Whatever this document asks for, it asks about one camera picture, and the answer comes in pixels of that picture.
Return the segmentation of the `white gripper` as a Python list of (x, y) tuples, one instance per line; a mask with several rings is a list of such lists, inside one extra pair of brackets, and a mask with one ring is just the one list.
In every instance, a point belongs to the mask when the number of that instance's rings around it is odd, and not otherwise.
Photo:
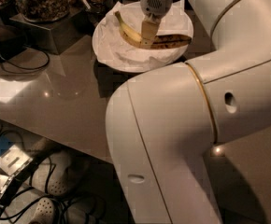
[(161, 23), (160, 19), (165, 16), (172, 3), (173, 0), (140, 0), (141, 9), (146, 15), (141, 23), (141, 45), (144, 48), (148, 49), (153, 44)]

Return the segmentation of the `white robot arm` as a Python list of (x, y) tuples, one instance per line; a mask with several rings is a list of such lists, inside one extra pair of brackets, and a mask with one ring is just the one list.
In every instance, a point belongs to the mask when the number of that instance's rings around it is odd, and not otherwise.
[(188, 0), (214, 51), (111, 96), (109, 152), (135, 224), (221, 224), (206, 151), (271, 126), (271, 0)]

